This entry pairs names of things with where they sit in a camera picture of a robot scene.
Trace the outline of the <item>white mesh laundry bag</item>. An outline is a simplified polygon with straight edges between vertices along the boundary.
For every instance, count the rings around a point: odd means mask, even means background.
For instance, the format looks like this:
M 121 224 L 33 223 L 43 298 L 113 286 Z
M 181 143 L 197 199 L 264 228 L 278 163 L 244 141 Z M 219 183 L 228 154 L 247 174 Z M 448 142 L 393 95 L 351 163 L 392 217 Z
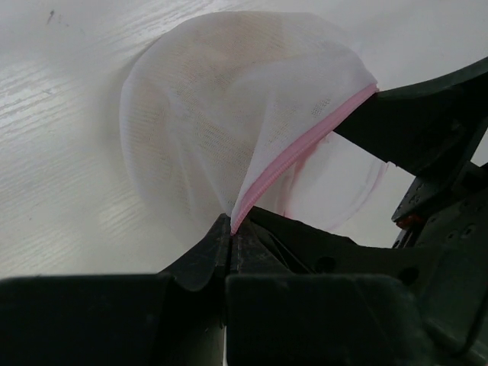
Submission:
M 127 171 L 183 236 L 253 207 L 331 230 L 386 165 L 336 128 L 377 92 L 352 42 L 315 14 L 226 11 L 163 34 L 120 99 Z

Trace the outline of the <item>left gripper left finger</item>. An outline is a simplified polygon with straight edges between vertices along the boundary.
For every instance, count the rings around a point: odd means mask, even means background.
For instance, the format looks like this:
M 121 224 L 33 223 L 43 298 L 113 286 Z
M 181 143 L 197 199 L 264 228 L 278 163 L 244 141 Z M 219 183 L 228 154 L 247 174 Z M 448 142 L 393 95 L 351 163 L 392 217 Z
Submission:
M 156 274 L 6 278 L 3 365 L 221 365 L 230 220 Z

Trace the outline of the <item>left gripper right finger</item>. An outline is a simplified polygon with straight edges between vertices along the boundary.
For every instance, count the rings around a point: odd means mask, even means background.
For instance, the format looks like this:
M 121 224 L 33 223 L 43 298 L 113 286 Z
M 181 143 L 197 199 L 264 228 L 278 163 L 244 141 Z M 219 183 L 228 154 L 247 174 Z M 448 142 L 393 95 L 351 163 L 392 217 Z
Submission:
M 261 243 L 250 221 L 233 237 L 226 283 L 231 365 L 430 365 L 388 345 L 373 303 L 390 294 L 381 275 L 295 274 Z

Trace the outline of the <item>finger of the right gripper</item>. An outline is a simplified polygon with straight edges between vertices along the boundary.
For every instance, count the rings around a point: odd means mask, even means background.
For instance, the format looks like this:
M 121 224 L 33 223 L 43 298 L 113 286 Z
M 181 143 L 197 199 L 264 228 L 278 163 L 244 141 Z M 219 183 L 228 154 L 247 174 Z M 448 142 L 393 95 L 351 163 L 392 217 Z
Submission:
M 412 175 L 460 162 L 487 124 L 487 60 L 425 82 L 379 91 L 335 133 Z
M 360 246 L 258 207 L 248 218 L 261 243 L 295 274 L 397 275 L 388 249 Z

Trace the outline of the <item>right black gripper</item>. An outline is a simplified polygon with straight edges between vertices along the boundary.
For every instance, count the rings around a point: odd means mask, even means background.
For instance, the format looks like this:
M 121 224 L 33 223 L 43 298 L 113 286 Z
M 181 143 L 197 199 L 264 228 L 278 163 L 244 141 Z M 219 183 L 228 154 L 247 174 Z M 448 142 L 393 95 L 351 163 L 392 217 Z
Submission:
M 347 275 L 390 281 L 374 319 L 419 364 L 487 363 L 487 167 L 467 162 L 391 249 L 352 246 Z

